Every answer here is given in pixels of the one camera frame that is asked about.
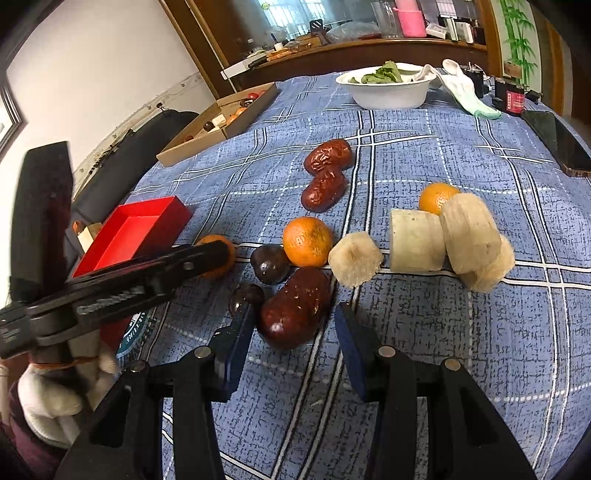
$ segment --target white cloth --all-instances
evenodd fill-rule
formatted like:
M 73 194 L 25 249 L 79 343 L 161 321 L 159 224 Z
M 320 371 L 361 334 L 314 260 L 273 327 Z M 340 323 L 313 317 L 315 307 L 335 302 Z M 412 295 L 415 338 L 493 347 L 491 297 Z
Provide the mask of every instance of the white cloth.
M 442 75 L 437 69 L 427 64 L 419 73 L 413 76 L 413 79 L 423 80 L 428 74 L 433 73 L 437 75 L 437 78 L 445 86 L 446 90 L 468 113 L 493 120 L 501 117 L 502 113 L 500 111 L 480 101 L 474 91 L 474 83 L 462 72 L 456 61 L 449 59 L 443 60 L 443 70 L 448 75 Z
M 80 348 L 76 348 L 77 340 L 69 342 L 74 357 L 81 356 Z M 114 375 L 119 368 L 114 355 L 105 345 L 100 347 L 97 362 L 79 365 L 76 369 L 88 379 L 89 367 L 94 369 L 95 374 L 93 381 L 89 383 L 91 388 L 86 397 L 94 410 L 113 386 Z M 18 381 L 18 396 L 27 424 L 39 439 L 60 448 L 69 448 L 72 445 L 79 432 L 75 431 L 72 435 L 68 431 L 75 424 L 71 416 L 80 412 L 83 406 L 83 400 L 78 394 L 44 376 L 43 370 L 29 365 Z

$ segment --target pink cup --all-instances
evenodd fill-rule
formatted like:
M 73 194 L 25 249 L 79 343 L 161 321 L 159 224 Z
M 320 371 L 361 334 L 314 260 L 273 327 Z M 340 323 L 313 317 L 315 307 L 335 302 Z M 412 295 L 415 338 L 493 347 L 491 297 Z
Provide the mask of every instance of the pink cup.
M 402 33 L 405 37 L 424 38 L 427 36 L 423 12 L 420 10 L 410 12 L 400 9 L 396 10 L 398 12 L 400 26 L 402 27 Z
M 396 8 L 407 12 L 416 12 L 418 10 L 417 0 L 395 0 Z

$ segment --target green vegetable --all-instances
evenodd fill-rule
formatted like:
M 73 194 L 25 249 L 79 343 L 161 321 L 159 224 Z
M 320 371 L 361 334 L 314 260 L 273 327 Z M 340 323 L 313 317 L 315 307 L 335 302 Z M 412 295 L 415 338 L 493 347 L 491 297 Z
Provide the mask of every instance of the green vegetable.
M 361 83 L 401 83 L 402 76 L 398 71 L 398 67 L 392 60 L 388 60 L 383 67 L 378 68 L 375 73 L 364 75 L 361 78 Z M 355 79 L 351 79 L 349 83 L 359 83 Z

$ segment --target dried red date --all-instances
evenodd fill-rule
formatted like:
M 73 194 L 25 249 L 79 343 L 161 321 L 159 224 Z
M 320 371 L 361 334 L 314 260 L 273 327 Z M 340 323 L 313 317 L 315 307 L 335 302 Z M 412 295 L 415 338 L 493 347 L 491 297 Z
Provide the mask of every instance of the dried red date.
M 301 194 L 301 204 L 309 212 L 322 213 L 332 207 L 347 190 L 347 179 L 339 167 L 323 168 Z
M 329 140 L 316 147 L 304 160 L 304 168 L 311 175 L 316 175 L 324 167 L 335 165 L 346 170 L 354 165 L 353 151 L 346 140 Z
M 326 275 L 318 268 L 300 268 L 264 303 L 256 329 L 272 347 L 290 350 L 314 338 L 329 303 Z

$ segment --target picture frame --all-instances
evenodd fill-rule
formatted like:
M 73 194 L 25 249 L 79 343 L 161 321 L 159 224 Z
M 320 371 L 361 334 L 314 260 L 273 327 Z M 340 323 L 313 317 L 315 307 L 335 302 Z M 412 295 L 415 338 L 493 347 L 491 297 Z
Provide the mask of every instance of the picture frame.
M 14 102 L 6 77 L 0 77 L 0 158 L 22 125 L 22 117 Z

